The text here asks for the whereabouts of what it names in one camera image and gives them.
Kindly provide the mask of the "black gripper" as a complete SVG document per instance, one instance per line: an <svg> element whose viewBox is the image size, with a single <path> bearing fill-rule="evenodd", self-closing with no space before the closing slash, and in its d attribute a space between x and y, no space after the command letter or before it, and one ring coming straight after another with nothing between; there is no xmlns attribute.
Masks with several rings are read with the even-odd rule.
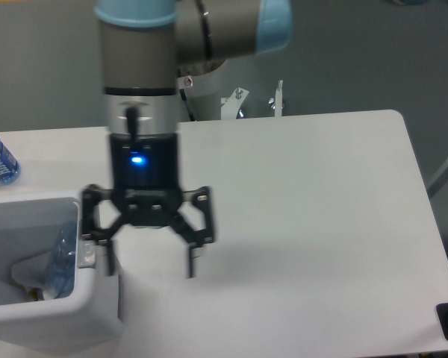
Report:
<svg viewBox="0 0 448 358"><path fill-rule="evenodd" d="M197 259L216 240L212 189L202 186L182 193L178 135L137 136L132 141L128 134L111 134L109 143L113 189L90 184L81 191L81 239L105 248L108 276L113 276L113 237L122 226L170 226L186 243L187 277L195 277ZM99 223L102 201L111 201L119 211L110 227Z"/></svg>

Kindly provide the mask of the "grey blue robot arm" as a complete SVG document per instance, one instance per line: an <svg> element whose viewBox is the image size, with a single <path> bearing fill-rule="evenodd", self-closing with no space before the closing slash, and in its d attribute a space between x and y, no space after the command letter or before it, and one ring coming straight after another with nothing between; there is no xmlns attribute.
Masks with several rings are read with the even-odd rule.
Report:
<svg viewBox="0 0 448 358"><path fill-rule="evenodd" d="M81 193L80 237L105 249L126 226L170 227L187 243L187 271L215 240L211 188L179 183L178 74L183 66L284 48L288 1L98 1L112 184Z"/></svg>

